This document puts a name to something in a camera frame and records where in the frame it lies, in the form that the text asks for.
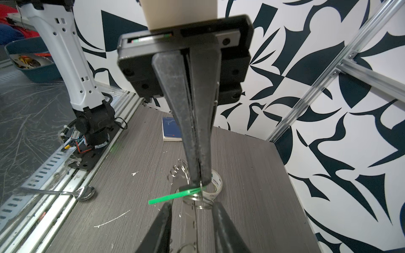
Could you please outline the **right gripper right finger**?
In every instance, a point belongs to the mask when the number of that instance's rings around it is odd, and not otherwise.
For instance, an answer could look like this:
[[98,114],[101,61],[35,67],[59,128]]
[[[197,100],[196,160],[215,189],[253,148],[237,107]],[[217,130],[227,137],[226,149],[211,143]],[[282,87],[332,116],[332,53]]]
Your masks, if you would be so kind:
[[250,250],[242,240],[223,205],[215,202],[212,207],[214,224],[215,252],[249,253]]

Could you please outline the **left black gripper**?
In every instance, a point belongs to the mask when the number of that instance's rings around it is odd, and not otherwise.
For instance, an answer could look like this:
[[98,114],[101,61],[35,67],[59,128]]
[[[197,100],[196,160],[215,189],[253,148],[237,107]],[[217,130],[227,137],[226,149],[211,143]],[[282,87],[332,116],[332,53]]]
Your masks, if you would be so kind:
[[[119,38],[117,64],[138,95],[146,100],[165,97],[181,131],[194,187],[211,182],[216,106],[239,101],[251,61],[253,33],[250,18],[240,15],[132,32]],[[208,42],[219,47],[192,47]],[[189,49],[191,92],[181,54]]]

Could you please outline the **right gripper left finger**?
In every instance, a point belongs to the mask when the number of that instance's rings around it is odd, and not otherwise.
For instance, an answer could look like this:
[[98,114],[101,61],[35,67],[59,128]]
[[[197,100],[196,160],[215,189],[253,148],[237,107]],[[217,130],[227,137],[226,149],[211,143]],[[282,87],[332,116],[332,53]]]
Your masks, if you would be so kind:
[[171,243],[172,204],[165,203],[136,253],[169,253]]

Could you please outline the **green key tag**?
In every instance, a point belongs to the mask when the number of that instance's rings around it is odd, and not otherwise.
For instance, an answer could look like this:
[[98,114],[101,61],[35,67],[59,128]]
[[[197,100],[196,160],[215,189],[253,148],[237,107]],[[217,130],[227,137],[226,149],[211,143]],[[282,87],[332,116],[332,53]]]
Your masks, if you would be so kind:
[[174,199],[177,199],[177,198],[183,198],[183,197],[192,196],[192,195],[198,194],[200,192],[201,192],[200,188],[184,190],[184,191],[177,192],[177,193],[174,193],[174,194],[171,194],[171,195],[167,195],[167,196],[163,196],[163,197],[159,197],[159,198],[156,198],[156,199],[149,200],[148,204],[149,205],[155,205],[157,203],[170,201],[170,200],[174,200]]

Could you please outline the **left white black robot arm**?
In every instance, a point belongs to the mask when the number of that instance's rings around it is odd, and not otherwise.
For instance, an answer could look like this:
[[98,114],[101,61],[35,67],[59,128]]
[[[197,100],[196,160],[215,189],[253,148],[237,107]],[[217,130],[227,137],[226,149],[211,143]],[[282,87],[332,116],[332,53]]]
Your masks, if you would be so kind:
[[[75,26],[73,1],[17,1],[65,82],[76,126],[104,144],[115,111],[98,90]],[[117,64],[138,96],[164,97],[181,130],[190,187],[211,181],[219,105],[239,100],[254,28],[247,15],[218,18],[216,1],[140,1],[147,30],[123,34]]]

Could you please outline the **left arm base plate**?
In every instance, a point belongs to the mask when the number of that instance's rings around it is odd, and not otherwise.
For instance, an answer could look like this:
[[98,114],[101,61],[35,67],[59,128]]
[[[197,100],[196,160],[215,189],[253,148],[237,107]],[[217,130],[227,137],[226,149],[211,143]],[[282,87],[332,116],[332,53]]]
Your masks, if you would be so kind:
[[72,169],[91,171],[101,159],[104,152],[112,145],[113,139],[118,133],[120,133],[120,131],[121,128],[118,126],[109,128],[108,134],[110,137],[110,141],[106,146],[99,149],[92,148],[89,151],[90,147],[86,147],[84,144],[80,144],[79,149],[81,153],[79,153],[79,151],[73,152],[73,155],[71,156],[73,161],[68,162],[68,167]]

